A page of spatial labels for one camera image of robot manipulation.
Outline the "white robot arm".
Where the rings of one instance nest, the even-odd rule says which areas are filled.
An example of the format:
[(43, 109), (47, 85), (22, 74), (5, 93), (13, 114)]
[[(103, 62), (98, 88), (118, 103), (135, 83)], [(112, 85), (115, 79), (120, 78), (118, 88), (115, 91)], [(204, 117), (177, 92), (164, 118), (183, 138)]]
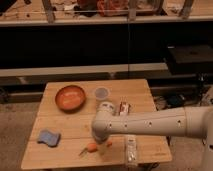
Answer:
[(120, 116), (113, 116), (113, 112), (110, 102), (102, 102), (97, 109), (91, 130), (98, 144), (112, 134), (205, 139), (200, 171), (213, 171), (213, 106), (179, 107)]

